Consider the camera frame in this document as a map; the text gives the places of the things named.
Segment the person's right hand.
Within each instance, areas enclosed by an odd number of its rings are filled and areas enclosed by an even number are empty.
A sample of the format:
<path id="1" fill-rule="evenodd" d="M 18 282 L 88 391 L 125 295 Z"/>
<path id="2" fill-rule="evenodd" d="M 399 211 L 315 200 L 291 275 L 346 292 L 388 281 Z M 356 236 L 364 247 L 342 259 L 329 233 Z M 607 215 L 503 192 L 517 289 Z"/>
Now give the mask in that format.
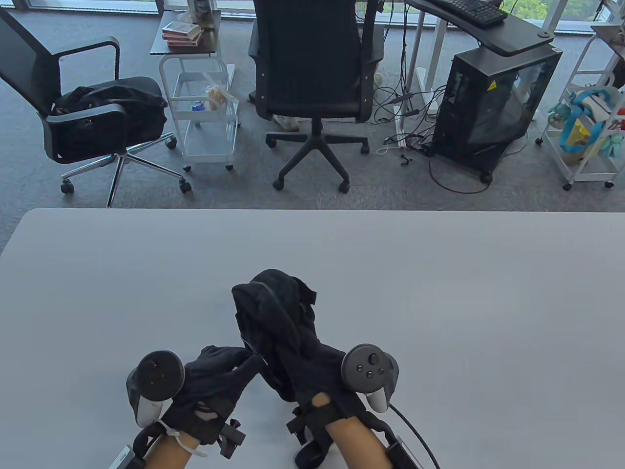
<path id="1" fill-rule="evenodd" d="M 304 425 L 314 432 L 352 417 L 376 431 L 386 426 L 367 411 L 357 394 L 344 384 L 341 377 L 344 352 L 321 343 L 308 355 L 295 353 L 283 345 L 277 345 L 275 352 L 286 369 L 299 404 L 298 426 Z"/>

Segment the person's left hand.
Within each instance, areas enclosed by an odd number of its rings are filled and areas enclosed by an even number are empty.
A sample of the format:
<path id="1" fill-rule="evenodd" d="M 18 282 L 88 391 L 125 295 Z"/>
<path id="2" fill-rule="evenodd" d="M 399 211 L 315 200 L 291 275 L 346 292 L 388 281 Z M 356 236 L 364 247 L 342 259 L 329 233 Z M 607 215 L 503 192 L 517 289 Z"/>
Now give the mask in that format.
<path id="1" fill-rule="evenodd" d="M 185 365 L 185 383 L 162 421 L 201 445 L 214 444 L 244 389 L 263 366 L 263 359 L 245 348 L 206 346 Z"/>

